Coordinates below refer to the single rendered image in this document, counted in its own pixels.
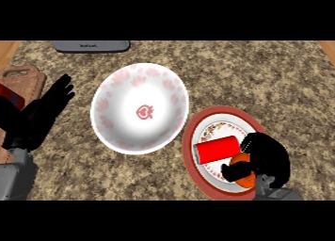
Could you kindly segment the white bowl with pink pattern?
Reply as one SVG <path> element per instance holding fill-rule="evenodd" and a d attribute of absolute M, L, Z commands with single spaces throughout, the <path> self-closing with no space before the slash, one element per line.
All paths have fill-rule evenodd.
<path fill-rule="evenodd" d="M 155 63 L 136 63 L 101 84 L 90 107 L 92 127 L 105 145 L 123 154 L 164 148 L 189 116 L 189 93 L 179 75 Z"/>

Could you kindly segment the red-rimmed white plate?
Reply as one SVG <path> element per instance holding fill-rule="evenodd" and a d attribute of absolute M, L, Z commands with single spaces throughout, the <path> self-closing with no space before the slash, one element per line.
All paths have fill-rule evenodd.
<path fill-rule="evenodd" d="M 247 134 L 254 132 L 264 133 L 264 127 L 245 111 L 232 106 L 211 106 L 189 121 L 183 134 L 183 161 L 201 191 L 213 200 L 251 201 L 255 188 L 245 188 L 223 178 L 221 165 L 229 164 L 229 158 L 201 165 L 193 147 L 198 143 L 229 136 L 236 136 L 238 141 L 242 141 Z"/>

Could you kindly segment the brown wooden cutting board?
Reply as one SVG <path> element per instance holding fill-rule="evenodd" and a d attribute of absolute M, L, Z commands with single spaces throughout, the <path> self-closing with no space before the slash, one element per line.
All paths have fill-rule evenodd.
<path fill-rule="evenodd" d="M 36 66 L 12 66 L 0 71 L 0 83 L 25 98 L 25 104 L 40 97 L 46 79 Z M 2 148 L 5 137 L 0 129 L 0 164 L 13 162 L 13 155 Z"/>

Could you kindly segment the grey flat appliance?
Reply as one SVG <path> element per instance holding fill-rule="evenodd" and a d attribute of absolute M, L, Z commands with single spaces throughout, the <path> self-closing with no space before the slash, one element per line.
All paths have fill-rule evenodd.
<path fill-rule="evenodd" d="M 61 53 L 117 53 L 126 52 L 132 47 L 129 40 L 53 40 Z"/>

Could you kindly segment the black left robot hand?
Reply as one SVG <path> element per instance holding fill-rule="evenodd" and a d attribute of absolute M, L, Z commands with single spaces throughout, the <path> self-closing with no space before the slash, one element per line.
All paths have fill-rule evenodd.
<path fill-rule="evenodd" d="M 56 117 L 75 96 L 71 76 L 65 74 L 49 88 L 43 97 L 19 110 L 0 96 L 0 128 L 6 131 L 2 147 L 34 151 L 53 127 Z"/>

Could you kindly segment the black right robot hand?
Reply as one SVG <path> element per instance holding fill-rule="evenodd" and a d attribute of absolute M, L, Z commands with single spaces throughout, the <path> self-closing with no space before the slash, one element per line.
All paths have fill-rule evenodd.
<path fill-rule="evenodd" d="M 291 160 L 283 145 L 264 133 L 250 133 L 241 149 L 251 155 L 250 162 L 221 165 L 223 177 L 235 182 L 251 175 L 275 176 L 272 188 L 282 188 L 291 178 Z"/>

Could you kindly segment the orange squash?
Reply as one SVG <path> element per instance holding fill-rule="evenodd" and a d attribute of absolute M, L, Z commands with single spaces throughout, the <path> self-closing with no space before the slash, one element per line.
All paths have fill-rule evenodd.
<path fill-rule="evenodd" d="M 233 165 L 239 162 L 250 162 L 250 161 L 251 161 L 251 155 L 248 153 L 238 153 L 230 159 L 230 164 Z M 255 187 L 255 173 L 251 172 L 251 175 L 239 179 L 236 181 L 236 184 L 239 184 L 245 188 Z"/>

